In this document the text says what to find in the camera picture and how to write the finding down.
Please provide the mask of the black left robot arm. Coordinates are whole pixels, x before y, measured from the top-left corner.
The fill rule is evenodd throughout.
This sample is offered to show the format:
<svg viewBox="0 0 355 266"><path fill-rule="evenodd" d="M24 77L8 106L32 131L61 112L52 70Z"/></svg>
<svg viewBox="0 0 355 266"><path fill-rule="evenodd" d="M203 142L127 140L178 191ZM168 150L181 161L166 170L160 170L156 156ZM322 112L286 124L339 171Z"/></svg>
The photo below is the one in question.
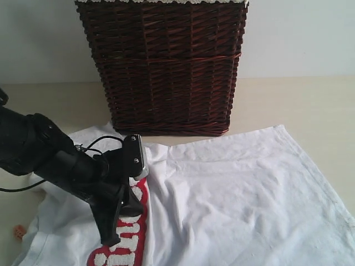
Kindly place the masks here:
<svg viewBox="0 0 355 266"><path fill-rule="evenodd" d="M22 115L6 108L7 101L1 93L1 168L15 176L35 173L86 202L101 243L118 244L118 219L144 212L129 183L148 174L140 135L128 135L120 148L101 152L92 145L76 145L42 114Z"/></svg>

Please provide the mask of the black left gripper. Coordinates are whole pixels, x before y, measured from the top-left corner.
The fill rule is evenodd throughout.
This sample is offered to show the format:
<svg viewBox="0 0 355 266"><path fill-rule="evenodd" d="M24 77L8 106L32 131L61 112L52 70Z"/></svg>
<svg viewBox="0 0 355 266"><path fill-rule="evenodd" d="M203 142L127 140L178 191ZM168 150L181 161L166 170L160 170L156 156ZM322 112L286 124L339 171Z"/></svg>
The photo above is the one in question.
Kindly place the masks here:
<svg viewBox="0 0 355 266"><path fill-rule="evenodd" d="M116 228L120 210L122 216L143 214L143 205L128 184L123 161L117 157L95 155L99 166L98 179L88 185L93 199L90 202L102 245L116 245L120 242Z"/></svg>

